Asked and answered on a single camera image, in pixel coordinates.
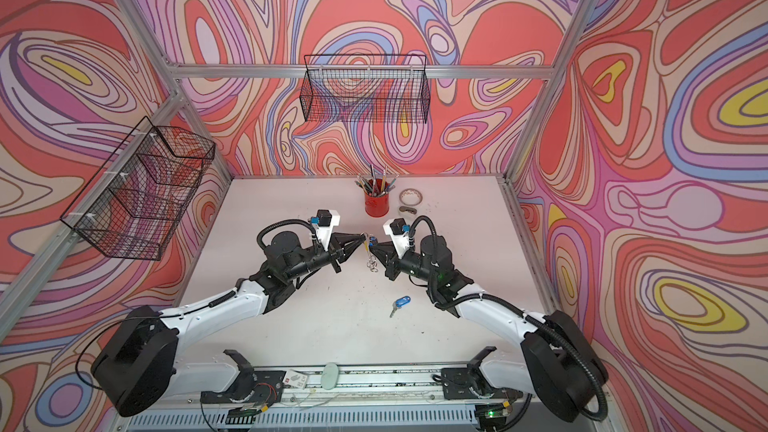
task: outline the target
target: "red pencil cup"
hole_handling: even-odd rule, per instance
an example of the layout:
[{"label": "red pencil cup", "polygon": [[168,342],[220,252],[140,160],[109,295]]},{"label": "red pencil cup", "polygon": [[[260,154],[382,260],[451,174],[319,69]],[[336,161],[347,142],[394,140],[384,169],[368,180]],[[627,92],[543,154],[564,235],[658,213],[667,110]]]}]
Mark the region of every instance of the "red pencil cup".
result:
[{"label": "red pencil cup", "polygon": [[[373,185],[373,180],[369,180],[368,183]],[[382,180],[376,179],[376,190],[382,189]],[[381,197],[371,197],[366,191],[362,191],[366,195],[366,214],[371,217],[383,217],[389,212],[389,194],[385,194]]]}]

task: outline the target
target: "metal ring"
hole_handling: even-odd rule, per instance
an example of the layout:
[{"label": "metal ring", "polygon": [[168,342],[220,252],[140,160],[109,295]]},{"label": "metal ring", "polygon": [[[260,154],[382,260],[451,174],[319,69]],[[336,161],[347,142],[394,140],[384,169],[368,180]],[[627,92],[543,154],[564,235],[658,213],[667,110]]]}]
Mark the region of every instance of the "metal ring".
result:
[{"label": "metal ring", "polygon": [[[406,202],[402,199],[404,196],[416,196],[418,197],[418,202]],[[415,188],[405,188],[400,192],[400,203],[404,206],[414,207],[422,203],[422,200],[424,200],[424,196]]]}]

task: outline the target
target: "psychedelic swirl pattern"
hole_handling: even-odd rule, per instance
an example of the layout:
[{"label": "psychedelic swirl pattern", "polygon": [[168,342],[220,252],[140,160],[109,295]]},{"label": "psychedelic swirl pattern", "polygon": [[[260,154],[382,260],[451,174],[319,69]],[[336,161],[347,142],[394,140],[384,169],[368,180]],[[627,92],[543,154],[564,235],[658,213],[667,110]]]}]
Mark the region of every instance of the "psychedelic swirl pattern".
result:
[{"label": "psychedelic swirl pattern", "polygon": [[768,430],[768,0],[600,0],[515,188],[624,430]]},{"label": "psychedelic swirl pattern", "polygon": [[[0,292],[111,150],[165,98],[112,0],[0,1]],[[0,430],[109,424],[110,404],[74,376],[74,361],[130,308],[172,303],[225,187],[206,174],[161,262],[75,246],[0,344]]]},{"label": "psychedelic swirl pattern", "polygon": [[[303,63],[309,53],[550,64],[578,0],[138,0],[173,62]],[[184,87],[238,176],[500,173],[539,80],[437,80],[427,124],[304,123],[300,80]]]}]

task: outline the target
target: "black mesh basket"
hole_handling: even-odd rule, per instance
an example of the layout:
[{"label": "black mesh basket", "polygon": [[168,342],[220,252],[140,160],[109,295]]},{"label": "black mesh basket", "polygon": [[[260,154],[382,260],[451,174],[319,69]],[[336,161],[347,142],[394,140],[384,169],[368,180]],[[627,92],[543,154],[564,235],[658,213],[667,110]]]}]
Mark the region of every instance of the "black mesh basket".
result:
[{"label": "black mesh basket", "polygon": [[307,122],[427,122],[429,81],[419,54],[305,55]]},{"label": "black mesh basket", "polygon": [[179,127],[152,126],[140,140],[75,224],[64,218],[80,194],[62,214],[106,257],[160,260],[216,152],[211,140]]}]

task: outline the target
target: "key with blue tag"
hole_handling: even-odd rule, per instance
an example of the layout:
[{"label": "key with blue tag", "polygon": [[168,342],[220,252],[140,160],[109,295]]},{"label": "key with blue tag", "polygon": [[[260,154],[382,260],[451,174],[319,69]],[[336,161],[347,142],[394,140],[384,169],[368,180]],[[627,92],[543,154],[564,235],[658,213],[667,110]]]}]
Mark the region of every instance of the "key with blue tag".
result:
[{"label": "key with blue tag", "polygon": [[394,304],[392,304],[392,313],[389,314],[389,318],[392,318],[392,316],[397,312],[397,309],[401,308],[403,305],[409,303],[411,301],[411,298],[406,295],[405,297],[400,297],[395,301]]}]

